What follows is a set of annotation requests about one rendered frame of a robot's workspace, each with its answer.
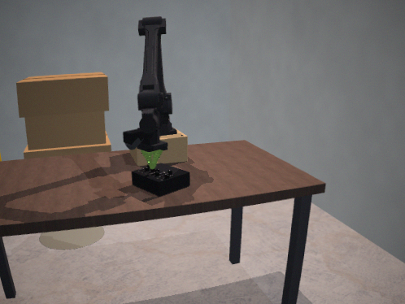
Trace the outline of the black lighting desk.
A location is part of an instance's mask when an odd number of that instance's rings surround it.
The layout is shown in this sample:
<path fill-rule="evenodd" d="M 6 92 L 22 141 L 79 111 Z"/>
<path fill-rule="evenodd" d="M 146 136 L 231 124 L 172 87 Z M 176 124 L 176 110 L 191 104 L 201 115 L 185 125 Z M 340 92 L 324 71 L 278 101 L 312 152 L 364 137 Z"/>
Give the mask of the black lighting desk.
<path fill-rule="evenodd" d="M 147 167 L 132 171 L 133 185 L 148 192 L 163 196 L 189 186 L 189 172 L 164 163 L 158 163 L 155 169 Z"/>

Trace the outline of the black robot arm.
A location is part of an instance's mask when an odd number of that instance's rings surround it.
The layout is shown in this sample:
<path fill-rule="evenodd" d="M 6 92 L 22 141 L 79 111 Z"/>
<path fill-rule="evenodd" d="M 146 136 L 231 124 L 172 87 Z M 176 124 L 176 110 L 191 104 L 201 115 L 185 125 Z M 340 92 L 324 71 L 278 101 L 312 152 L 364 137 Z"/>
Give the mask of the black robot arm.
<path fill-rule="evenodd" d="M 158 144 L 157 127 L 160 136 L 177 134 L 169 117 L 172 114 L 172 94 L 165 93 L 162 74 L 161 34 L 166 34 L 166 19 L 161 19 L 161 16 L 142 18 L 138 22 L 138 33 L 139 36 L 146 35 L 143 74 L 137 94 L 138 110 L 142 111 L 142 119 L 140 128 L 123 132 L 124 143 L 130 150 L 135 150 L 140 143 Z M 143 91 L 144 89 L 146 91 Z"/>

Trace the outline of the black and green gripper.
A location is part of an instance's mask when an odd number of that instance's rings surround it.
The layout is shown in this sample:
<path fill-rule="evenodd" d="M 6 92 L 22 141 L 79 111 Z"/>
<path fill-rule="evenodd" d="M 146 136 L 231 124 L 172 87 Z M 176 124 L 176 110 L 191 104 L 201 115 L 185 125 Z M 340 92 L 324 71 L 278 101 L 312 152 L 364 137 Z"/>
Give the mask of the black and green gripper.
<path fill-rule="evenodd" d="M 163 150 L 168 149 L 168 143 L 160 140 L 159 127 L 157 127 L 156 129 L 157 129 L 158 144 L 146 145 L 146 144 L 140 143 L 137 146 L 137 149 L 141 150 L 143 156 L 145 157 L 146 161 L 148 162 L 150 169 L 155 169 L 155 166 L 156 166 Z M 153 155 L 153 162 L 152 162 L 151 155 Z"/>

